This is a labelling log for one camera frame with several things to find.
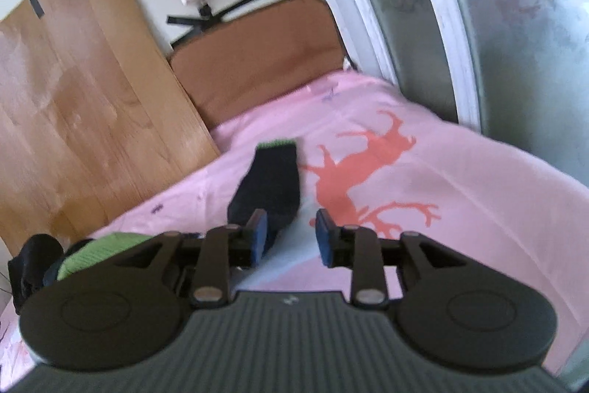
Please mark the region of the wood pattern board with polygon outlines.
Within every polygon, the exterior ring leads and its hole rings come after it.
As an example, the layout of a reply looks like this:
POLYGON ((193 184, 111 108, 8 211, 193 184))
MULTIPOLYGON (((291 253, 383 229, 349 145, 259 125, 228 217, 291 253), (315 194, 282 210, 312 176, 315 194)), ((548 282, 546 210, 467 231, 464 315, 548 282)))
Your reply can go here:
POLYGON ((136 0, 24 0, 1 24, 1 237, 76 241, 219 152, 136 0))

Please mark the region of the black green white knit sweater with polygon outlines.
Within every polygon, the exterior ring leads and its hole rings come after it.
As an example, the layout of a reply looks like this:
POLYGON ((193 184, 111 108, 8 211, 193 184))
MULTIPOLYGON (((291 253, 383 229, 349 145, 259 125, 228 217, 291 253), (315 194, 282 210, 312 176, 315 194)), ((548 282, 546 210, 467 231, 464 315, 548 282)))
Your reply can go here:
MULTIPOLYGON (((275 140, 255 148, 255 156, 227 208, 231 224, 244 225, 255 210, 268 219, 264 251, 275 244, 279 233, 296 219, 300 209, 300 173, 294 140, 275 140)), ((113 232, 77 242, 46 273, 62 280, 114 255, 147 241, 146 234, 113 232)))

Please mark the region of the brown headboard cushion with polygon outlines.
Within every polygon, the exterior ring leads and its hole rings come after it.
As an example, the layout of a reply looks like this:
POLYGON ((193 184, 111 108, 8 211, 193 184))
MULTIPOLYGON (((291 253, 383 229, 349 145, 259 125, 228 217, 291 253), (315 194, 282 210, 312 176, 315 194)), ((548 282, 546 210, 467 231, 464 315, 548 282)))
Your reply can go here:
POLYGON ((281 0, 182 42, 171 68, 208 129, 343 67, 324 0, 281 0))

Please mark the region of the white window frame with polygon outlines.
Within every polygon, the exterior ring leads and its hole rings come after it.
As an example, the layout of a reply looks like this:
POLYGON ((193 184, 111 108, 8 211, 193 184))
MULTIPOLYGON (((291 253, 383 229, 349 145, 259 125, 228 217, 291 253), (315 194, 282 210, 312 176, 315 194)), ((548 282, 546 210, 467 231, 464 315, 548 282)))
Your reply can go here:
POLYGON ((488 131, 499 89, 580 114, 588 0, 327 0, 352 63, 407 98, 488 131))

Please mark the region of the folded black garment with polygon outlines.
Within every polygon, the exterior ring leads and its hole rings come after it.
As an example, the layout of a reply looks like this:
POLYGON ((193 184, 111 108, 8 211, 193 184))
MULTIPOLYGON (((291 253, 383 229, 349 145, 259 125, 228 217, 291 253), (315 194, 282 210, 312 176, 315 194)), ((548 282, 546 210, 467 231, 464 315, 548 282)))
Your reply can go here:
POLYGON ((62 256, 64 250, 49 234, 34 234, 23 244, 18 255, 8 261, 9 281, 17 315, 26 300, 44 286, 46 271, 62 256))

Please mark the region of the pink deer print bedsheet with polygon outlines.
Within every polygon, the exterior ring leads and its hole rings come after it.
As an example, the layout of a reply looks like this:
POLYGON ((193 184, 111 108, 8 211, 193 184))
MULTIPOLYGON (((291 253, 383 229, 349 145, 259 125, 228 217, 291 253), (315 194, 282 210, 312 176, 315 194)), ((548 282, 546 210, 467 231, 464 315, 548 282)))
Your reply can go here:
POLYGON ((222 155, 97 231, 147 241, 56 280, 14 330, 10 392, 562 392, 588 336, 588 190, 397 89, 336 72, 216 129, 222 155), (294 140, 300 209, 232 301, 193 306, 202 240, 255 148, 294 140), (353 306, 315 216, 380 238, 389 303, 353 306))

